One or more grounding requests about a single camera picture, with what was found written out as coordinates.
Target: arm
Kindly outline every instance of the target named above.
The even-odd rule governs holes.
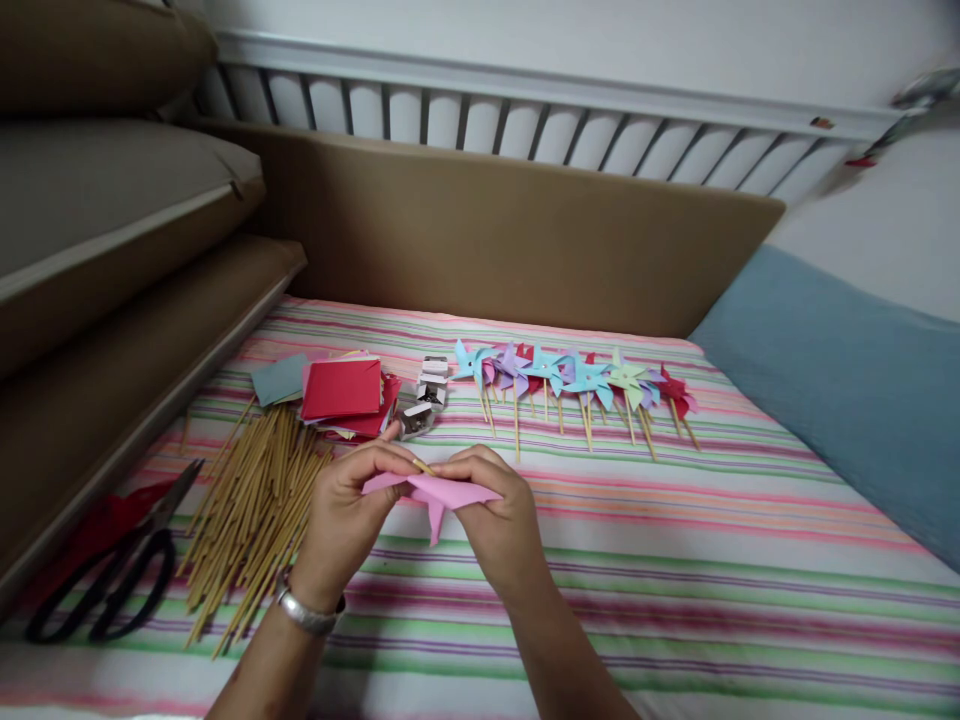
[[[396,422],[379,440],[351,451],[317,475],[306,537],[290,572],[293,596],[311,610],[333,613],[400,497],[397,485],[361,495],[363,484],[381,472],[420,472],[411,462],[412,453],[389,444],[399,431]],[[303,631],[276,603],[271,604],[207,717],[306,717],[323,647],[323,638]]]
[[[482,445],[457,453],[433,470],[503,496],[502,501],[456,512],[483,574],[510,617],[540,717],[638,718],[550,576],[527,482]]]

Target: bed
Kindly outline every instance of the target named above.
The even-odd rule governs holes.
[[[683,340],[560,330],[451,315],[286,297],[155,443],[127,489],[212,460],[251,395],[249,372],[307,348],[366,348],[412,380],[425,353],[462,338],[546,348],[619,347],[628,361],[666,363],[689,382],[702,445],[654,412],[659,462],[631,445],[616,415],[595,422],[594,452],[574,400],[565,433],[542,404],[520,414],[518,471],[531,483],[558,585],[613,676],[645,718],[955,717],[960,714],[960,577],[902,533],[811,450],[759,411]],[[401,396],[401,401],[409,401]],[[427,461],[474,443],[511,464],[513,408],[452,386],[435,428],[412,441]],[[183,531],[203,488],[173,529]],[[318,717],[534,717],[507,617],[448,515],[428,547],[420,507],[393,510],[347,592],[317,687]],[[202,715],[244,644],[210,653],[240,598],[212,632],[182,647],[191,620],[182,583],[149,625],[106,647],[85,633],[63,646],[22,640],[27,615],[0,629],[0,704],[109,715]]]

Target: white wall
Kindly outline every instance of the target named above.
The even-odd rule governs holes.
[[[960,37],[952,0],[205,0],[215,27],[824,105],[886,104]]]
[[[960,321],[960,103],[941,106],[875,168],[845,168],[769,242],[857,287]]]

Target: scissors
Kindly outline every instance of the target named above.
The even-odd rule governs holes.
[[[200,468],[202,467],[203,460],[195,460],[190,463],[189,467],[187,467],[180,477],[177,478],[176,482],[174,482],[173,487],[170,488],[170,492],[154,506],[153,510],[142,523],[120,538],[114,545],[108,547],[106,550],[94,553],[81,563],[73,574],[64,580],[63,584],[54,590],[50,596],[41,603],[40,607],[37,608],[36,614],[27,626],[27,640],[40,645],[49,645],[66,640],[80,627],[80,624],[101,601],[105,601],[105,607],[100,617],[97,618],[93,624],[93,628],[90,630],[91,642],[103,643],[109,640],[116,640],[143,627],[147,622],[147,618],[159,604],[173,575],[173,565],[176,560],[177,551],[173,545],[173,536],[170,534],[167,524],[170,522],[170,518],[173,517],[174,510],[177,509],[180,501],[183,500],[190,486],[193,485],[193,481],[197,479],[197,476],[200,474]],[[143,544],[144,540],[147,540],[146,545],[144,545],[143,550],[130,567],[129,572],[127,572],[120,581],[117,589],[107,594],[114,580],[127,566],[127,561]],[[60,603],[63,602],[64,598],[73,591],[76,584],[80,582],[87,573],[111,555],[113,556],[112,559],[106,564],[97,576],[97,579],[93,581],[93,584],[87,592],[84,593],[83,597],[80,598],[76,607],[69,612],[63,625],[50,634],[45,635],[45,626],[60,606]],[[163,564],[160,572],[157,574],[153,589],[150,591],[150,595],[147,597],[143,607],[140,608],[137,614],[133,616],[133,619],[125,625],[111,630],[110,626],[113,624],[113,621],[137,587],[137,583],[140,582],[150,562],[157,555],[163,556]]]

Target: silver bracelet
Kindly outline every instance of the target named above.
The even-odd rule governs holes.
[[[343,611],[347,607],[347,601],[343,595],[340,596],[340,602],[337,603],[337,609],[333,615],[324,615],[315,612],[302,605],[293,593],[290,592],[290,568],[287,567],[277,575],[277,604],[286,613],[287,617],[293,620],[303,630],[316,635],[317,637],[326,637],[333,632],[343,616]]]

